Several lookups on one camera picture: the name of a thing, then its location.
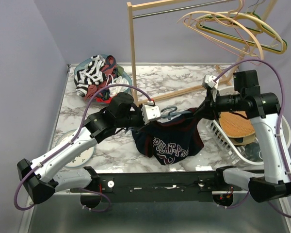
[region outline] laundry basket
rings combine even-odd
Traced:
[[[228,95],[228,94],[234,94],[234,87],[224,87],[221,90],[219,90],[220,95]],[[263,158],[261,156],[261,153],[259,152],[259,161],[252,161],[248,159],[247,153],[246,153],[246,147],[245,146],[234,146],[234,144],[231,142],[229,137],[225,134],[223,129],[220,127],[219,123],[215,120],[205,120],[206,124],[206,130],[208,131],[209,135],[214,139],[218,147],[226,152],[229,155],[229,162],[233,166],[249,166],[249,165],[255,165],[260,166],[263,165]],[[282,118],[282,128],[283,128],[283,134],[285,137],[285,141],[287,143],[287,148],[289,148],[291,144],[291,129],[287,122],[287,120]]]
[[[105,55],[105,54],[102,54],[101,56],[104,59],[107,58],[107,55]],[[80,64],[78,64],[77,67],[74,69],[74,75],[76,75],[79,70],[85,69],[87,64],[89,64],[91,61],[92,61],[92,59],[89,58],[89,59],[85,60],[84,62],[81,62]],[[131,80],[130,76],[125,71],[122,74],[122,78],[126,79],[128,81],[128,83],[129,83],[129,85],[132,85],[132,80]],[[124,92],[131,94],[131,89],[128,87]]]

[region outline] white plastic basket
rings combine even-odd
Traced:
[[[220,92],[220,95],[232,94],[234,92],[234,87],[233,86],[225,87],[219,90],[219,92]],[[238,166],[263,165],[263,162],[254,162],[245,158],[244,157],[245,147],[234,146],[234,144],[231,142],[229,137],[225,134],[225,132],[220,127],[217,121],[205,120],[205,125],[206,125],[206,130],[208,131],[209,135],[214,139],[218,147],[229,155],[229,161],[232,165],[234,166],[236,165]],[[283,128],[285,141],[287,143],[287,147],[289,148],[291,144],[291,129],[289,127],[287,120],[284,117],[282,118],[282,128]]]

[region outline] black and white striped cloth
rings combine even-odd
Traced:
[[[85,69],[77,71],[74,77],[78,96],[86,96],[90,85],[100,85],[106,80],[106,74],[100,71],[105,65],[105,59],[101,55],[91,57],[92,61]]]

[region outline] wooden clothes rack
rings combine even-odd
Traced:
[[[149,9],[149,8],[155,8],[159,6],[166,6],[170,4],[175,4],[175,3],[180,3],[180,2],[186,2],[186,1],[192,1],[192,0],[159,0],[159,1],[153,1],[153,2],[147,2],[147,3],[142,3],[142,4],[137,4],[137,5],[132,5],[131,2],[127,2],[127,8],[128,8],[128,17],[129,17],[129,33],[130,33],[130,48],[131,48],[131,68],[132,68],[132,80],[133,80],[133,85],[137,87],[137,77],[136,77],[136,57],[135,57],[135,40],[134,40],[134,26],[133,26],[133,20],[137,18],[143,18],[143,17],[150,17],[150,16],[155,16],[155,15],[160,15],[160,14],[167,14],[170,12],[175,12],[175,11],[182,11],[182,10],[188,10],[192,8],[197,8],[197,7],[203,7],[203,6],[210,6],[210,5],[215,5],[219,3],[224,3],[224,2],[230,2],[230,1],[235,1],[235,0],[215,0],[211,2],[206,2],[206,3],[201,3],[193,6],[186,6],[186,7],[180,7],[180,8],[175,8],[175,9],[170,9],[170,10],[165,10],[165,11],[158,11],[158,12],[152,12],[152,13],[147,13],[147,14],[142,14],[142,15],[133,15],[134,11],[139,11],[139,10],[144,10],[144,9]],[[277,0],[270,0],[269,4],[267,5],[263,15],[261,16],[261,20],[265,21],[272,11],[273,7],[275,6]],[[243,48],[243,51],[248,51],[249,47],[245,46]],[[243,59],[244,54],[240,53],[240,56],[237,61],[240,61]],[[216,70],[220,73],[221,69],[219,66],[215,67]],[[233,73],[236,71],[237,67],[234,67],[233,69],[230,70],[228,76],[223,76],[223,78],[220,79],[219,83],[224,83],[227,85],[231,85],[231,78]],[[190,92],[194,92],[197,90],[201,90],[203,87],[201,85],[198,86],[193,86],[189,87],[183,90],[175,91],[172,93],[168,94],[163,94],[160,96],[156,96],[153,99],[155,101],[160,101],[160,100],[166,100],[172,97],[188,94]],[[137,96],[137,91],[133,90],[133,98],[135,103],[144,103],[147,100],[142,100],[138,101],[138,96]]]

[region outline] gray floor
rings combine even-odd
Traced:
[[[35,207],[30,233],[286,233],[283,217],[251,198],[224,210],[209,202],[115,203],[82,210],[78,195],[54,195]]]

